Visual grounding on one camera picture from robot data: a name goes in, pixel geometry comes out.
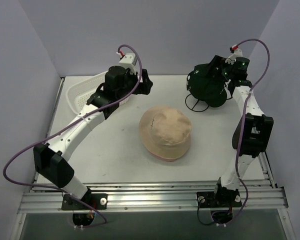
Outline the beige bucket hat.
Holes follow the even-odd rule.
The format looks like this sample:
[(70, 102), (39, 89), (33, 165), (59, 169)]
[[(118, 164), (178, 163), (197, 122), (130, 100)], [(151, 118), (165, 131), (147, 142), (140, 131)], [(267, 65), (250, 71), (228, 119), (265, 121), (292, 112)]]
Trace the beige bucket hat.
[(138, 132), (149, 153), (169, 159), (181, 158), (191, 145), (192, 123), (179, 109), (157, 105), (142, 115)]

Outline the dark green baseball cap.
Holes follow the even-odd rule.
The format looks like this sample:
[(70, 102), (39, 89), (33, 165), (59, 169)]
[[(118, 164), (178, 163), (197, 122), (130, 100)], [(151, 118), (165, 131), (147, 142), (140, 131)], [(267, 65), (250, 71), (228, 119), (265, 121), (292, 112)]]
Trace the dark green baseball cap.
[(204, 101), (204, 91), (209, 86), (224, 87), (225, 83), (220, 81), (208, 81), (206, 74), (208, 71), (208, 63), (198, 64), (187, 75), (186, 90), (190, 92), (196, 99)]

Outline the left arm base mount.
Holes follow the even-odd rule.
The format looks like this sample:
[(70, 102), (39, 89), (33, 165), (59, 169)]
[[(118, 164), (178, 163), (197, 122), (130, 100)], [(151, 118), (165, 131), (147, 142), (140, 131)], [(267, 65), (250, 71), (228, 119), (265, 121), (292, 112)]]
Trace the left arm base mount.
[(90, 190), (82, 199), (76, 199), (70, 194), (62, 194), (62, 211), (72, 212), (71, 223), (75, 229), (88, 229), (108, 223), (101, 210), (108, 206), (106, 193), (93, 193)]

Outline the pink bucket hat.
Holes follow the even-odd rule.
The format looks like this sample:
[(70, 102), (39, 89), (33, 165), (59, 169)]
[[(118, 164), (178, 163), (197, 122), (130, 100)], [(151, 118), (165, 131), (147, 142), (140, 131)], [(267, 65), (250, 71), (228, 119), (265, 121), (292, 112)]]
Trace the pink bucket hat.
[(154, 158), (158, 159), (158, 160), (161, 160), (161, 161), (164, 161), (164, 162), (174, 162), (174, 161), (177, 161), (178, 159), (180, 159), (180, 157), (177, 157), (177, 158), (164, 158), (164, 157), (161, 157), (161, 156), (158, 156), (158, 155), (155, 155), (153, 153), (149, 153), (151, 156), (153, 156)]

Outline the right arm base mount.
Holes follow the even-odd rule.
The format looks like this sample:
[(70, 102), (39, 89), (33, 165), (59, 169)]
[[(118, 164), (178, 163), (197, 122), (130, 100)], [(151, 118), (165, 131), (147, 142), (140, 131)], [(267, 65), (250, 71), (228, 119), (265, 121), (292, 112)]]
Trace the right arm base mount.
[[(213, 191), (198, 191), (196, 193), (197, 210), (196, 216), (200, 224), (204, 226), (225, 227), (234, 219), (234, 208), (243, 206), (239, 191), (228, 190), (217, 184)], [(211, 220), (204, 222), (201, 220), (200, 209), (210, 209)]]

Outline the black baseball cap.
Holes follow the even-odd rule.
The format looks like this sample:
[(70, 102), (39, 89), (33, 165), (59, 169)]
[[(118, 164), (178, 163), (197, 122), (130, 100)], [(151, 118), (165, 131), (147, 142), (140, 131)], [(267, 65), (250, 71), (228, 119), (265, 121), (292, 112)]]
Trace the black baseball cap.
[(212, 108), (222, 106), (227, 100), (227, 93), (224, 87), (210, 85), (204, 90), (204, 101)]

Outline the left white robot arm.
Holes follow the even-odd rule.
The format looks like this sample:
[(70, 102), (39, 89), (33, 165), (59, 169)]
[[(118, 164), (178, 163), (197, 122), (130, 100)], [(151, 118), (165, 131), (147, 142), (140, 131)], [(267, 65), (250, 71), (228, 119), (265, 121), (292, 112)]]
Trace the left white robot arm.
[(142, 69), (141, 82), (128, 68), (112, 66), (95, 92), (87, 99), (68, 129), (33, 148), (35, 170), (56, 187), (73, 196), (73, 204), (85, 210), (91, 203), (91, 190), (75, 175), (69, 164), (73, 152), (90, 132), (105, 121), (128, 94), (148, 95), (153, 86), (148, 71)]

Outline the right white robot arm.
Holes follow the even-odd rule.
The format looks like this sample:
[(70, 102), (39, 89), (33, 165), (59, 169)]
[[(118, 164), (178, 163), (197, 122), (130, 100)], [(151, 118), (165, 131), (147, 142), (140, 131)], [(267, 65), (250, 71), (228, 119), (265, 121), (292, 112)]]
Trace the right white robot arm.
[(257, 103), (254, 96), (256, 85), (247, 79), (249, 63), (246, 57), (231, 56), (221, 64), (227, 90), (237, 103), (241, 117), (231, 142), (235, 157), (212, 193), (213, 203), (220, 207), (238, 195), (248, 167), (267, 149), (274, 125), (274, 119), (265, 115)]

